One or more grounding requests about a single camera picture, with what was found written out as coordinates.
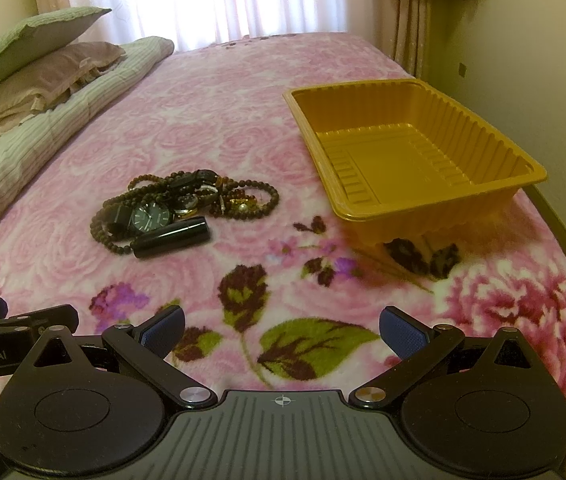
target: beige pillow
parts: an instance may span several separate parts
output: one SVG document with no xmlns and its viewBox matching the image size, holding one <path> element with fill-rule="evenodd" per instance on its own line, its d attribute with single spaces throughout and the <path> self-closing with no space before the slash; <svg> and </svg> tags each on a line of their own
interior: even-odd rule
<svg viewBox="0 0 566 480">
<path fill-rule="evenodd" d="M 21 20 L 0 37 L 0 81 L 76 40 L 110 11 L 101 7 L 69 7 Z"/>
<path fill-rule="evenodd" d="M 0 119 L 47 110 L 73 85 L 92 80 L 125 51 L 105 41 L 73 43 L 33 61 L 0 82 Z"/>
</svg>

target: pink floral blanket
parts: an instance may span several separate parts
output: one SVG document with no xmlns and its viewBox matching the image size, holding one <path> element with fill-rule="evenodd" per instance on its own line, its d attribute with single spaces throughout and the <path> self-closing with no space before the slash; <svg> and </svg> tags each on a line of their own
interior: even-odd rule
<svg viewBox="0 0 566 480">
<path fill-rule="evenodd" d="M 348 34 L 243 40 L 164 60 L 0 221 L 10 315 L 70 303 L 84 335 L 178 302 L 187 330 L 167 360 L 217 394 L 347 395 L 398 361 L 378 336 L 379 313 L 393 304 L 470 336 L 518 327 L 566 396 L 566 258 L 523 192 L 493 218 L 373 250 L 352 245 L 332 214 L 282 93 L 400 77 Z M 209 218 L 210 243 L 149 261 L 90 237 L 90 218 L 135 176 L 197 168 L 269 182 L 281 204 L 249 223 Z"/>
</svg>

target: yellow basket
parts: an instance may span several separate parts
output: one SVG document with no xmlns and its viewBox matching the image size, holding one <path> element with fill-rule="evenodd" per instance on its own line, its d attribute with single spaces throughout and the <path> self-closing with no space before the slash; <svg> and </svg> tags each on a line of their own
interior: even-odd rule
<svg viewBox="0 0 566 480">
<path fill-rule="evenodd" d="M 547 178 L 508 137 L 416 79 L 284 97 L 334 212 L 366 245 L 466 223 Z"/>
</svg>

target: silver screw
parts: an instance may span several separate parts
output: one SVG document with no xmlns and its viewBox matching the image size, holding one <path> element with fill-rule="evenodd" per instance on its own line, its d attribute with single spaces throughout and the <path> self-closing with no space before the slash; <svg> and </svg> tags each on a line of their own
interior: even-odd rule
<svg viewBox="0 0 566 480">
<path fill-rule="evenodd" d="M 206 400 L 208 400 L 212 396 L 212 393 L 207 388 L 202 388 L 201 386 L 191 386 L 189 388 L 182 389 L 179 396 L 185 402 L 196 404 L 198 402 L 205 402 Z"/>
<path fill-rule="evenodd" d="M 385 398 L 385 391 L 375 386 L 366 386 L 356 390 L 354 396 L 361 402 L 371 404 L 372 402 L 380 402 Z"/>
</svg>

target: green pillow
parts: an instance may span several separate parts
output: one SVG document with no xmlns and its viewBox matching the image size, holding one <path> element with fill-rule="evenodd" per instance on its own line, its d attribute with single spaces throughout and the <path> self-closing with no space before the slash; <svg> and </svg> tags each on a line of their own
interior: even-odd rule
<svg viewBox="0 0 566 480">
<path fill-rule="evenodd" d="M 101 7 L 68 7 L 21 20 L 0 37 L 0 81 L 76 40 L 110 11 Z"/>
</svg>

